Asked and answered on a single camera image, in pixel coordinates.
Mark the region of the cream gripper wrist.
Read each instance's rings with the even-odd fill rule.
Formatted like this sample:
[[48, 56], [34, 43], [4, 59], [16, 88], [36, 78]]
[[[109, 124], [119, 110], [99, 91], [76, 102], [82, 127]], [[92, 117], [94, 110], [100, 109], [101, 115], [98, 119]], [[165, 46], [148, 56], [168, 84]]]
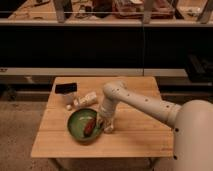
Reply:
[[104, 99], [98, 108], [97, 124], [104, 127], [106, 120], [114, 120], [115, 110], [116, 102], [113, 100]]

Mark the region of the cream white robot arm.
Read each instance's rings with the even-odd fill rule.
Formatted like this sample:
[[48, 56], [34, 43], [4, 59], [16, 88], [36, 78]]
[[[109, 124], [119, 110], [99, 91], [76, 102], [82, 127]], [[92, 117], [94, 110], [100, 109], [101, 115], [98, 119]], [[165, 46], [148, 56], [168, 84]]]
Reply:
[[173, 171], [213, 171], [213, 103], [191, 100], [178, 105], [137, 94], [122, 81], [103, 86], [98, 124], [111, 131], [115, 110], [123, 102], [173, 129]]

